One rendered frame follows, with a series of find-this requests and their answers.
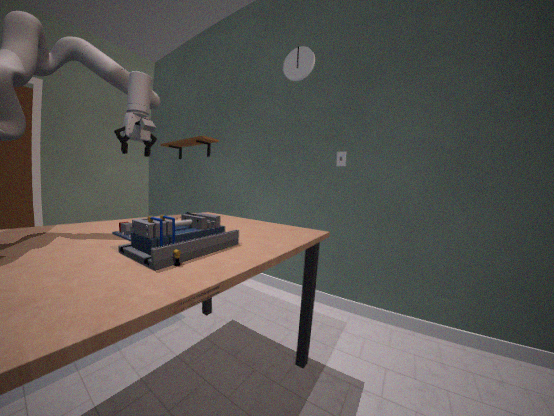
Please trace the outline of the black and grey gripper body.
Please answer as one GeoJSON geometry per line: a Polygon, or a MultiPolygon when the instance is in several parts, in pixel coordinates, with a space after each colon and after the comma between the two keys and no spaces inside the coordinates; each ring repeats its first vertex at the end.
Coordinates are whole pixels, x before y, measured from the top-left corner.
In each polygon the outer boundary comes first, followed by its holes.
{"type": "Polygon", "coordinates": [[[140,121],[141,117],[149,119],[148,115],[144,113],[140,113],[140,112],[125,113],[123,126],[122,126],[122,127],[125,127],[125,130],[122,131],[122,136],[126,135],[129,138],[131,137],[129,140],[134,140],[139,142],[150,141],[151,132],[142,130],[140,125],[135,124],[135,122],[140,121]],[[141,139],[141,140],[137,140],[137,139],[141,139]]]}

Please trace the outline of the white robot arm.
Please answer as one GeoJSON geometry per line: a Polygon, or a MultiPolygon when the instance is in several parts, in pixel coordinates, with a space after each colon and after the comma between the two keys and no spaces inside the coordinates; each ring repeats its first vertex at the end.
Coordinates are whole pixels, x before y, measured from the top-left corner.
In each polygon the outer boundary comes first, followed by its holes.
{"type": "Polygon", "coordinates": [[[160,99],[151,89],[152,79],[149,75],[138,71],[129,73],[92,44],[78,37],[61,38],[49,53],[40,21],[27,12],[12,11],[5,16],[2,26],[0,141],[19,139],[26,130],[26,119],[14,87],[27,84],[33,75],[48,76],[70,61],[79,61],[127,94],[127,112],[149,115],[150,109],[159,107],[160,99]]]}

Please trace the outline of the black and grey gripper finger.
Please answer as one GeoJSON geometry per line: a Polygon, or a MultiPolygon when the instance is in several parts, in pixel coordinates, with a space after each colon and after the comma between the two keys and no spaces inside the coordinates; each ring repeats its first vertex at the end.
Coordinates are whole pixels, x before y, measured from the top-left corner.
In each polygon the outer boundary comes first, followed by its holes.
{"type": "Polygon", "coordinates": [[[156,138],[155,136],[153,136],[152,134],[151,134],[151,137],[150,137],[150,138],[152,139],[151,142],[150,142],[150,141],[143,141],[143,140],[142,140],[142,141],[144,142],[145,146],[146,146],[146,147],[145,147],[145,152],[144,152],[144,156],[145,156],[145,157],[150,156],[150,148],[152,147],[152,145],[155,144],[155,142],[156,142],[156,140],[157,140],[157,138],[156,138]],[[148,143],[147,143],[147,142],[148,142],[148,143]]]}
{"type": "Polygon", "coordinates": [[[114,130],[117,138],[119,139],[120,143],[121,143],[121,151],[122,151],[122,154],[126,154],[128,153],[128,144],[127,144],[127,141],[129,140],[129,137],[127,137],[126,135],[124,137],[122,137],[120,135],[120,132],[124,131],[125,130],[125,127],[122,127],[120,129],[117,129],[117,130],[114,130]]]}

